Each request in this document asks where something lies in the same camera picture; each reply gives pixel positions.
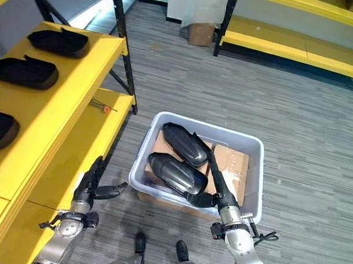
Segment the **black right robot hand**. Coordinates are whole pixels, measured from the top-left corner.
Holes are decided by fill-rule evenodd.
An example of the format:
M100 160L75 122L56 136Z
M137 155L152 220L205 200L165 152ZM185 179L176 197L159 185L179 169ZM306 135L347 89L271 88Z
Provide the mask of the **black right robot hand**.
M237 207L239 208L236 197L228 189L225 179L218 168L216 158L211 150L207 151L207 160L210 164L210 170L213 175L214 186L216 188L215 194L199 192L195 195L184 192L183 196L186 201L192 206L199 208L210 208L217 206L218 210L224 207Z

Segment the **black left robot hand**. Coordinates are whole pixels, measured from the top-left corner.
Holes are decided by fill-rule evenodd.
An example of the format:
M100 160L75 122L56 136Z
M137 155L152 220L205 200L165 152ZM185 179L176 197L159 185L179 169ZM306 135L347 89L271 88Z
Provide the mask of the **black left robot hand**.
M84 173L82 180L74 190L72 202L85 202L90 208L94 200L108 200L118 197L128 187L127 182L119 185L99 186L99 181L104 172L104 159L99 156L90 169Z

